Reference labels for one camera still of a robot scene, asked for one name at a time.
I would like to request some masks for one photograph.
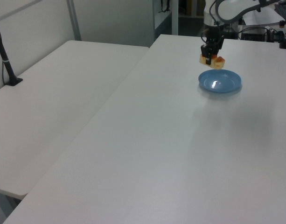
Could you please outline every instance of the blue plate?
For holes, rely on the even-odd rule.
[[[199,83],[211,92],[232,92],[241,86],[241,78],[233,71],[208,70],[200,74]]]

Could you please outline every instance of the food item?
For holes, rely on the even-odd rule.
[[[222,57],[217,57],[216,55],[213,55],[211,58],[211,65],[206,64],[206,58],[203,57],[203,55],[200,55],[200,63],[205,64],[213,69],[222,69],[223,66],[225,65],[225,59]]]

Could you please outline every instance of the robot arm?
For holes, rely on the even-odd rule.
[[[224,37],[221,33],[225,23],[239,20],[249,11],[258,10],[279,0],[206,0],[204,24],[206,29],[205,44],[201,46],[202,56],[206,64],[211,65],[213,55],[217,55],[223,46]]]

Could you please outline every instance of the black cable holder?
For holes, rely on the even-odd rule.
[[[5,65],[5,68],[7,70],[7,73],[9,75],[9,82],[5,83],[5,85],[10,85],[10,86],[17,85],[18,83],[20,83],[22,81],[22,78],[18,78],[15,76],[15,74],[12,70],[11,64],[9,62],[7,53],[5,51],[5,48],[3,46],[1,36],[0,36],[0,55],[1,55],[1,58],[2,58],[4,65]]]

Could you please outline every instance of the white wall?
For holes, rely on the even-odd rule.
[[[75,0],[83,41],[150,47],[153,0]]]
[[[167,0],[163,0],[163,10],[167,8]],[[153,1],[154,7],[154,25],[155,29],[171,14],[172,11],[172,0],[170,0],[170,11],[165,13],[159,13],[161,11],[160,0]]]
[[[31,2],[30,0],[1,1]],[[13,10],[7,8],[8,5],[3,5],[5,13]],[[39,1],[1,20],[0,32],[15,75],[21,74],[66,41],[74,40],[66,0]]]

